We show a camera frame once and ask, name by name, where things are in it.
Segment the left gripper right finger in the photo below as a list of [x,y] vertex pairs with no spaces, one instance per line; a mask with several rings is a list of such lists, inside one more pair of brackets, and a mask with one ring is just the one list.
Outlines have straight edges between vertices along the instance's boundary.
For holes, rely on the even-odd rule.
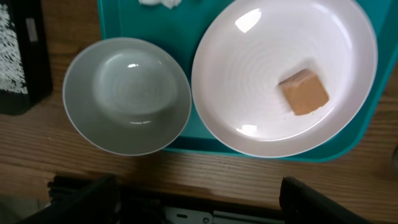
[[289,224],[371,224],[294,177],[283,178],[279,204]]

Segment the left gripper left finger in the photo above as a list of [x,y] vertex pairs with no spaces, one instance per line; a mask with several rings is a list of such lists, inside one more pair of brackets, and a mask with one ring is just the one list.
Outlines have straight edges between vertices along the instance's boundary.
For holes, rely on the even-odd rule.
[[19,224],[116,223],[119,187],[113,175],[97,180],[56,176],[47,184],[50,206]]

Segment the small grey bowl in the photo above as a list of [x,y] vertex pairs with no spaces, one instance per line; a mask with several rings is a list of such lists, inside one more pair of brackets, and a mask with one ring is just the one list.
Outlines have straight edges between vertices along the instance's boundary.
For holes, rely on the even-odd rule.
[[185,72],[150,42],[96,42],[71,62],[62,87],[73,127],[94,146],[122,156],[157,152],[185,129],[192,94]]

